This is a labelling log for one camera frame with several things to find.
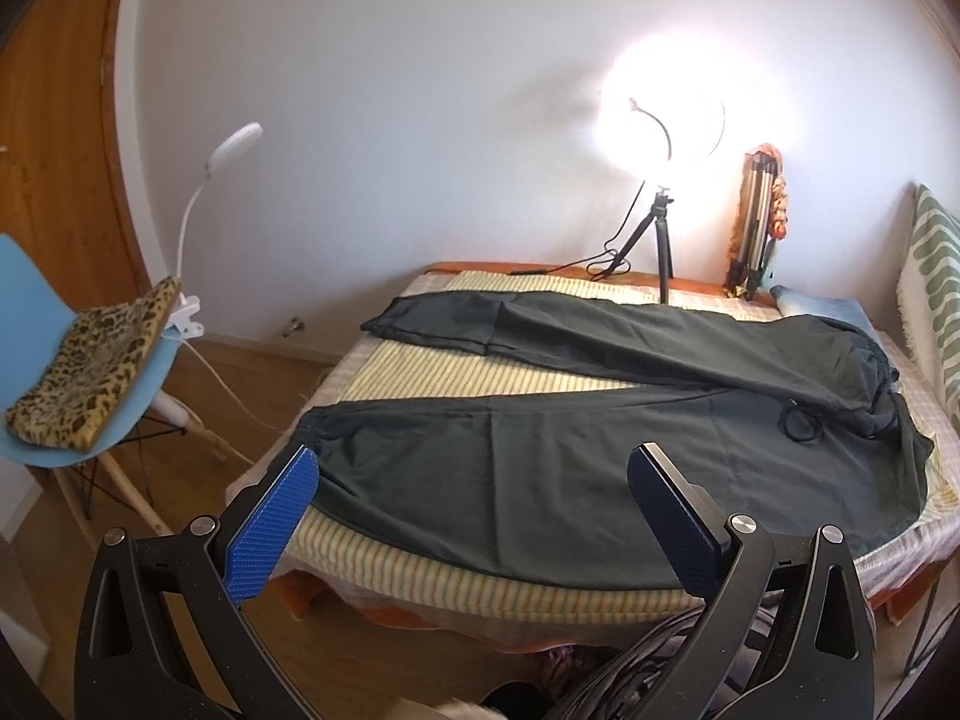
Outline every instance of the bed sheet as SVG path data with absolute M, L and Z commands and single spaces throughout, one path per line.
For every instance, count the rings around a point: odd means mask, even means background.
M 652 288 L 475 271 L 419 276 L 404 294 L 445 289 L 549 289 L 624 303 L 656 302 Z M 776 309 L 765 306 L 678 290 L 671 293 L 671 303 L 720 311 L 736 319 L 769 322 L 779 317 Z M 954 493 L 960 490 L 960 439 L 920 372 L 890 338 L 882 341 L 901 371 L 902 391 L 915 422 L 925 435 L 933 437 L 936 449 L 928 461 L 928 504 L 918 522 L 856 561 L 861 584 L 870 597 L 901 586 L 918 568 L 948 557 L 960 544 L 960 500 Z M 373 397 L 462 397 L 618 386 L 630 385 L 365 337 L 330 373 L 304 411 L 340 400 Z M 229 497 L 262 476 L 289 432 L 230 487 Z M 295 568 L 321 577 L 358 608 L 402 608 L 433 626 L 505 647 L 523 647 L 534 641 L 620 645 L 632 640 L 638 626 L 700 603 L 682 590 L 561 589 L 484 576 L 372 541 L 312 508 L 296 528 L 275 574 Z

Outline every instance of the white wall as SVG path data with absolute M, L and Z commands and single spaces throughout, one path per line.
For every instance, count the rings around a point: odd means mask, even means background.
M 137 4 L 136 64 L 118 71 L 167 263 L 210 149 L 266 129 L 192 218 L 184 276 L 213 332 L 275 341 L 298 314 L 294 343 L 342 352 L 429 262 L 596 250 L 635 191 L 592 143 L 600 85 L 664 31 L 722 41 L 764 88 L 730 111 L 763 127 L 731 127 L 709 181 L 677 188 L 678 275 L 721 279 L 740 155 L 764 139 L 791 196 L 779 280 L 855 295 L 881 324 L 909 183 L 960 209 L 960 71 L 913 0 Z M 632 260 L 653 269 L 652 240 Z

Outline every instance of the wooden chair leg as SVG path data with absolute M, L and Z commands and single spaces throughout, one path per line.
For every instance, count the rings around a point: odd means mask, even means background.
M 198 439 L 203 439 L 213 448 L 213 454 L 216 455 L 221 461 L 226 459 L 224 456 L 232 455 L 235 458 L 242 460 L 248 466 L 253 465 L 253 461 L 248 458 L 246 455 L 242 454 L 237 449 L 234 449 L 225 439 L 218 436 L 213 430 L 210 430 L 198 419 L 193 418 L 193 416 L 188 416 L 186 419 L 186 424 L 184 424 L 184 429 L 191 436 L 196 436 Z
M 152 528 L 152 531 L 154 531 L 157 536 L 169 536 L 170 533 L 173 533 L 167 523 L 160 519 L 160 515 L 157 514 L 154 507 L 147 503 L 147 499 L 140 494 L 140 490 L 136 488 L 136 485 L 130 481 L 130 477 L 124 473 L 120 464 L 117 463 L 116 458 L 109 452 L 101 452 L 99 457 L 100 465 L 104 466 L 113 483 L 119 488 L 120 493 L 126 498 L 128 504 L 133 506 L 133 509 L 144 518 L 146 523 Z
M 80 499 L 77 497 L 77 492 L 74 490 L 73 483 L 70 481 L 70 474 L 66 469 L 54 469 L 54 478 L 61 489 L 61 493 L 64 494 L 66 508 L 70 509 L 70 514 L 73 514 L 73 518 L 77 520 L 77 525 L 80 527 L 83 538 L 86 539 L 86 543 L 88 543 L 95 552 L 100 540 L 97 536 L 93 535 L 93 528 L 90 527 L 90 523 L 87 522 L 86 517 L 83 516 L 83 507 L 80 505 Z

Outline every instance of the leopard print cushion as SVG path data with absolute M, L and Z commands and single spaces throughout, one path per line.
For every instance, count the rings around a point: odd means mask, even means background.
M 136 380 L 181 290 L 168 276 L 132 303 L 77 314 L 40 381 L 6 413 L 34 445 L 89 452 Z

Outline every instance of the black tripod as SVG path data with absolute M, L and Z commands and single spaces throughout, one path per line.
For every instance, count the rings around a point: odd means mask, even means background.
M 661 303 L 669 302 L 670 279 L 673 278 L 673 255 L 670 253 L 670 231 L 666 226 L 666 207 L 673 202 L 673 199 L 668 197 L 666 193 L 667 190 L 662 188 L 656 193 L 653 205 L 650 206 L 650 213 L 645 215 L 630 238 L 627 238 L 627 242 L 616 253 L 616 257 L 613 257 L 613 261 L 607 266 L 606 271 L 597 276 L 597 281 L 608 278 L 616 272 L 620 263 L 626 259 L 630 250 L 640 240 L 643 233 L 647 231 L 650 223 L 654 223 L 656 225 L 656 268 L 661 281 Z

